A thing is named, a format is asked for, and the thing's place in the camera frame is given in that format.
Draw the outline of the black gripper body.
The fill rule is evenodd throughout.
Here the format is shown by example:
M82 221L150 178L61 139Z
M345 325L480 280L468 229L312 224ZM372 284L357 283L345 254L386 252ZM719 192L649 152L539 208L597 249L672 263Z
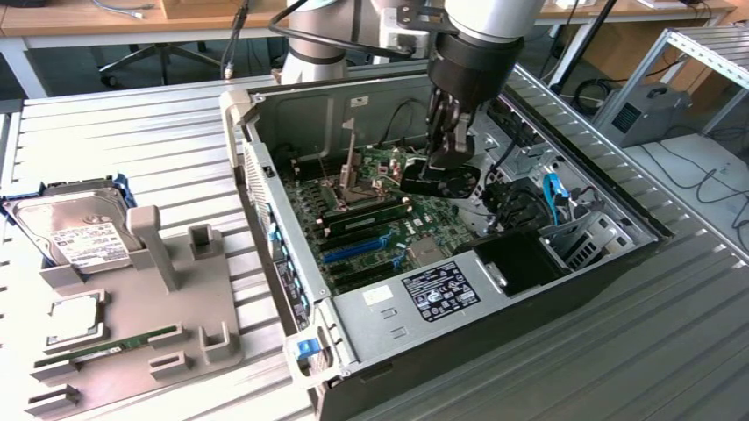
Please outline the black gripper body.
M492 43L440 33L428 66L434 87L462 109L477 109L502 90L524 47L524 37Z

